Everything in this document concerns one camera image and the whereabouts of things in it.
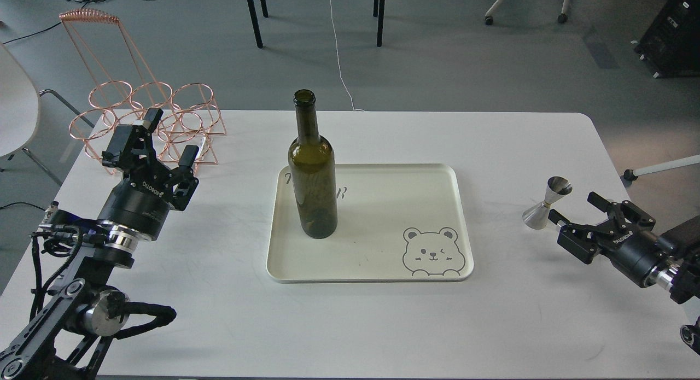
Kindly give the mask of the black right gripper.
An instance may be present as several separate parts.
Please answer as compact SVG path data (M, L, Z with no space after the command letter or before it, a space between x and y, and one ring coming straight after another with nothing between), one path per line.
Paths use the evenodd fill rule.
M672 288L680 265L674 260L667 239L653 235L656 220L629 200L610 202L591 191L587 201L605 213L607 220L596 226L578 225L555 209L550 210L549 221L560 226L558 245L586 265L603 254L640 288L655 284Z

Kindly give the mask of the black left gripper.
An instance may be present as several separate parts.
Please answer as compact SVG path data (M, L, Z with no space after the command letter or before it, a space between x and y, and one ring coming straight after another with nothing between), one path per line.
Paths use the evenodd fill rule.
M133 124L118 124L107 150L102 152L102 166L122 171L124 178L162 175L164 165L156 156L152 138L162 115L162 109L149 108L143 119ZM126 226L140 233L145 240L157 240L170 206L184 211L199 185L193 169L198 153L198 146L185 146L178 167L170 171L165 181L164 200L152 193L138 191L123 180L110 192L97 220Z

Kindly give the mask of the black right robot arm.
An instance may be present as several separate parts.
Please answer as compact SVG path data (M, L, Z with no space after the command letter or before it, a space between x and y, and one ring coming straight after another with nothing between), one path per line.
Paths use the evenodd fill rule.
M655 235L656 220L634 203L610 202L594 191L587 200L607 219L578 225L551 210L549 221L560 227L558 245L587 265L603 255L637 286L657 284L679 305L698 297L698 217Z

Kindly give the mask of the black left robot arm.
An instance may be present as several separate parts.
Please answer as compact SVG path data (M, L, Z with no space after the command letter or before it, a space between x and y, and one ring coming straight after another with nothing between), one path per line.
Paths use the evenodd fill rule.
M177 317L170 306L132 302L108 285L116 267L132 267L140 241L158 238L171 210L186 209L199 183L197 146L185 147L177 168L158 159L153 134L162 116L150 108L114 129L102 164L123 177L95 220L53 208L33 233L30 322L2 351L3 379L93 379L113 340Z

